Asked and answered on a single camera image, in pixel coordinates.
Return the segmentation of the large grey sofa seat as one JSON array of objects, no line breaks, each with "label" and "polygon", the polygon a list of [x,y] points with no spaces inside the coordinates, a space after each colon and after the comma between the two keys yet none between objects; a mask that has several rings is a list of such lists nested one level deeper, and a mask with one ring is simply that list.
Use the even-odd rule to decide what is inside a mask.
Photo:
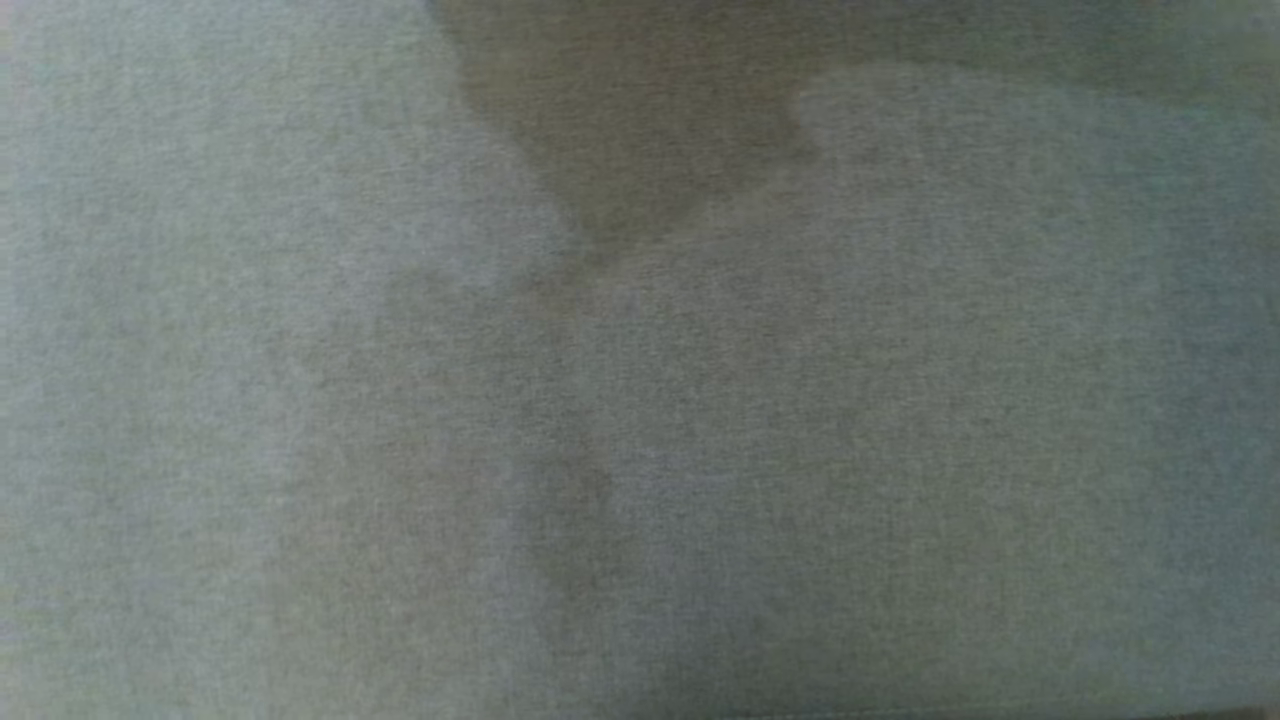
[{"label": "large grey sofa seat", "polygon": [[0,720],[1280,720],[1280,0],[0,0]]}]

